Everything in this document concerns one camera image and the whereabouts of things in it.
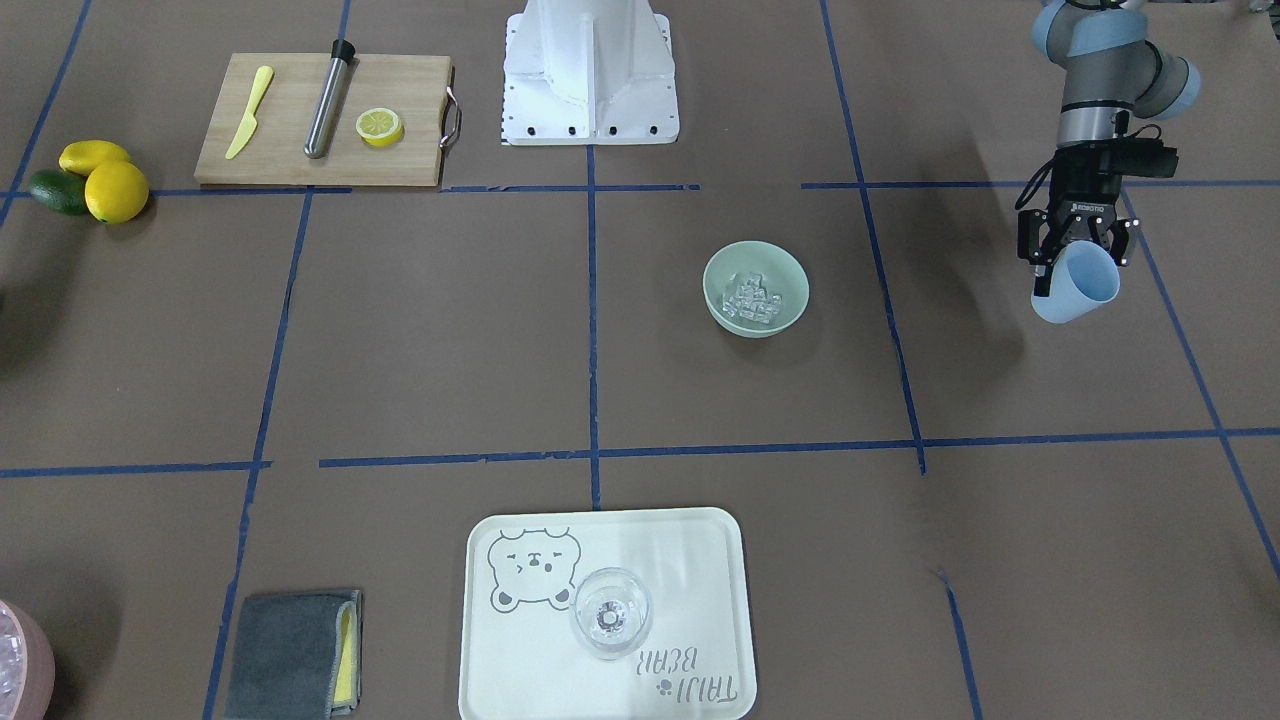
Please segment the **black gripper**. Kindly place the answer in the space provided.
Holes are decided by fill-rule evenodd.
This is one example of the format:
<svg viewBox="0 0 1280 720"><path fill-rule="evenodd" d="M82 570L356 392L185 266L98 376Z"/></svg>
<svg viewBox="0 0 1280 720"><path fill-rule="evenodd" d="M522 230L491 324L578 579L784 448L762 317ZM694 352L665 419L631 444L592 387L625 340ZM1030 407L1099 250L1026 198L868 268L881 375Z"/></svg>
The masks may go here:
<svg viewBox="0 0 1280 720"><path fill-rule="evenodd" d="M1119 268L1130 265L1135 222L1117 214L1125 176L1100 172L1102 145L1071 145L1027 182L1018 199L1018 256L1033 263L1033 297L1050 296L1053 264L1074 241L1100 245Z"/></svg>

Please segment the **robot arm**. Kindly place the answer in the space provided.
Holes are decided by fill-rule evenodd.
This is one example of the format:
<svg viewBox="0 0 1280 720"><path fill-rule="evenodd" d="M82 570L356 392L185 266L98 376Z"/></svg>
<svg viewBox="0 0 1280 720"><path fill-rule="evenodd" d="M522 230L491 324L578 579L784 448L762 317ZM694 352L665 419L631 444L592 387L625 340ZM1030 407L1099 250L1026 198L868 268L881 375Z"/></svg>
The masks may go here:
<svg viewBox="0 0 1280 720"><path fill-rule="evenodd" d="M1178 151L1162 140L1161 120L1189 110L1201 96L1194 63L1148 38L1139 1L1051 1L1032 40L1065 72L1053 156L1019 195L1018 256L1036 269L1033 295L1046 299L1076 242L1128 264L1135 222L1116 204L1128 177L1169 179Z"/></svg>

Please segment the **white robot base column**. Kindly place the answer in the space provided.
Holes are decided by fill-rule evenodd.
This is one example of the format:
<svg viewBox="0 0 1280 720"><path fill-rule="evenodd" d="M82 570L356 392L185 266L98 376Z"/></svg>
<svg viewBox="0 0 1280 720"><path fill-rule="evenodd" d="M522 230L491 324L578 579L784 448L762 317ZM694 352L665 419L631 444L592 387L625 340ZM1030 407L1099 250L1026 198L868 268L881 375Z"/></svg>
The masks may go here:
<svg viewBox="0 0 1280 720"><path fill-rule="evenodd" d="M500 141L639 146L678 140L669 19L648 1L529 1L506 20Z"/></svg>

